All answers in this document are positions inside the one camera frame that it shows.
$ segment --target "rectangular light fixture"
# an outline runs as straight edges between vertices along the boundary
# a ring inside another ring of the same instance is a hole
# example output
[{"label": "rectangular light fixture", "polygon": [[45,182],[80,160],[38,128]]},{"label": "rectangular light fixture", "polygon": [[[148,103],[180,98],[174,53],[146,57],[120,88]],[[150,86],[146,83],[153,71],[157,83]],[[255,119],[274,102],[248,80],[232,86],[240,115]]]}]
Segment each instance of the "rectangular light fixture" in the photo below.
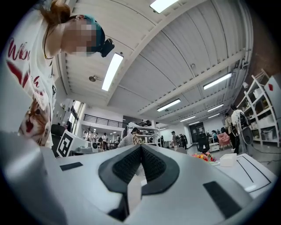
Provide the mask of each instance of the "rectangular light fixture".
[{"label": "rectangular light fixture", "polygon": [[219,79],[217,79],[217,80],[215,80],[215,81],[213,81],[213,82],[211,82],[209,84],[204,85],[203,88],[204,88],[204,90],[206,90],[209,87],[212,87],[212,86],[214,86],[214,85],[216,85],[216,84],[218,84],[218,83],[220,83],[220,82],[230,78],[231,76],[232,76],[232,73],[228,73],[227,75],[224,75],[221,78],[219,78]]},{"label": "rectangular light fixture", "polygon": [[197,121],[197,122],[195,122],[195,123],[191,123],[191,124],[189,124],[189,126],[190,126],[190,125],[193,125],[193,124],[196,124],[196,123],[199,123],[199,122],[200,122],[200,121]]},{"label": "rectangular light fixture", "polygon": [[179,102],[180,102],[180,99],[178,98],[178,99],[176,99],[175,101],[170,102],[169,104],[164,105],[163,107],[157,109],[157,111],[160,112],[160,111],[162,111],[162,110],[165,110],[166,108],[171,107],[171,106],[173,106],[173,105],[175,105],[175,104],[177,104],[177,103],[179,103]]},{"label": "rectangular light fixture", "polygon": [[102,90],[105,90],[105,91],[109,90],[111,82],[112,82],[123,58],[124,58],[123,56],[121,56],[117,53],[114,53],[114,56],[109,64],[108,70],[106,72],[104,83],[102,84]]},{"label": "rectangular light fixture", "polygon": [[213,111],[213,110],[215,110],[215,109],[217,109],[217,108],[220,108],[220,107],[222,107],[222,106],[223,106],[223,104],[221,104],[221,105],[219,105],[219,106],[216,106],[215,108],[209,109],[208,112]]},{"label": "rectangular light fixture", "polygon": [[187,119],[181,120],[181,122],[186,121],[186,120],[190,120],[190,119],[192,119],[192,118],[195,118],[195,116],[192,116],[192,117],[189,117],[189,118],[187,118]]},{"label": "rectangular light fixture", "polygon": [[213,115],[213,116],[208,117],[208,119],[210,119],[210,118],[212,118],[212,117],[214,117],[214,116],[217,116],[217,115],[219,115],[219,113],[218,113],[218,114],[216,114],[216,115]]},{"label": "rectangular light fixture", "polygon": [[150,5],[150,7],[153,8],[156,12],[161,13],[177,1],[178,0],[156,0]]}]

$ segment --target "white table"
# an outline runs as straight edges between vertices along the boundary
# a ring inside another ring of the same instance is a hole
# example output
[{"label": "white table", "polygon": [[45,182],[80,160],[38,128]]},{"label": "white table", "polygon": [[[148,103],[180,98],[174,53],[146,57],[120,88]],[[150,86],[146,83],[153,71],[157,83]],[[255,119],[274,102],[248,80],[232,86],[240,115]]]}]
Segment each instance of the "white table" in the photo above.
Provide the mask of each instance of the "white table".
[{"label": "white table", "polygon": [[276,175],[247,154],[238,155],[233,167],[222,167],[219,161],[211,164],[237,181],[252,198],[273,188],[277,181]]}]

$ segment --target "orange cat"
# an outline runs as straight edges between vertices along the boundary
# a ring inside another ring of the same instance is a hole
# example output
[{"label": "orange cat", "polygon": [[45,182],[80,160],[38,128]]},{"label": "orange cat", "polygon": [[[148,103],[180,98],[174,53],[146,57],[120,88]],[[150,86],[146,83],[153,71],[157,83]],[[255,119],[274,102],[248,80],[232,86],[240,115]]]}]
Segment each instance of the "orange cat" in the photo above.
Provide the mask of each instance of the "orange cat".
[{"label": "orange cat", "polygon": [[50,130],[50,106],[45,110],[40,108],[36,98],[26,112],[24,120],[21,123],[19,132],[27,138],[32,138],[40,146],[44,146],[49,136]]}]

